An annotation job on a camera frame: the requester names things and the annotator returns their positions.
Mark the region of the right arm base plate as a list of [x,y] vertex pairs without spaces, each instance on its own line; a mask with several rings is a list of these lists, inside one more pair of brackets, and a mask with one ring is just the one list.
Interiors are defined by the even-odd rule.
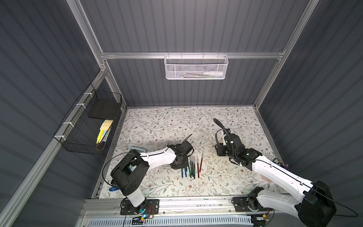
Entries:
[[231,199],[231,203],[233,204],[236,212],[264,212],[270,213],[272,211],[271,208],[262,207],[257,200],[249,199],[248,196],[237,196]]

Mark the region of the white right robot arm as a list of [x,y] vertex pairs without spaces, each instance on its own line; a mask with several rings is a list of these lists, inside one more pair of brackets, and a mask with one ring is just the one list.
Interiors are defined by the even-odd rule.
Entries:
[[235,134],[225,131],[223,136],[223,142],[217,142],[215,146],[218,156],[228,157],[231,163],[260,174],[288,193],[282,195],[257,186],[244,202],[251,211],[272,208],[298,218],[307,227],[328,225],[337,209],[325,183],[314,183],[299,177],[272,162],[261,152],[246,149]]

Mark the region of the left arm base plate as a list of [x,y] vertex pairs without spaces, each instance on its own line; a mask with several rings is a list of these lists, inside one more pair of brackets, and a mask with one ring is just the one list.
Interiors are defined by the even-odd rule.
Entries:
[[158,214],[160,207],[159,199],[145,199],[141,205],[134,207],[128,199],[122,200],[121,215],[155,215]]

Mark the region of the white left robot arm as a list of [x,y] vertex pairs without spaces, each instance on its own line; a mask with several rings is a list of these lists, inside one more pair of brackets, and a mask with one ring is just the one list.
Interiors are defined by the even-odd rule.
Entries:
[[193,146],[186,140],[152,152],[130,149],[111,171],[111,177],[132,206],[140,209],[146,204],[146,198],[140,189],[146,173],[164,165],[169,165],[174,170],[184,169],[189,165],[189,157],[193,152]]

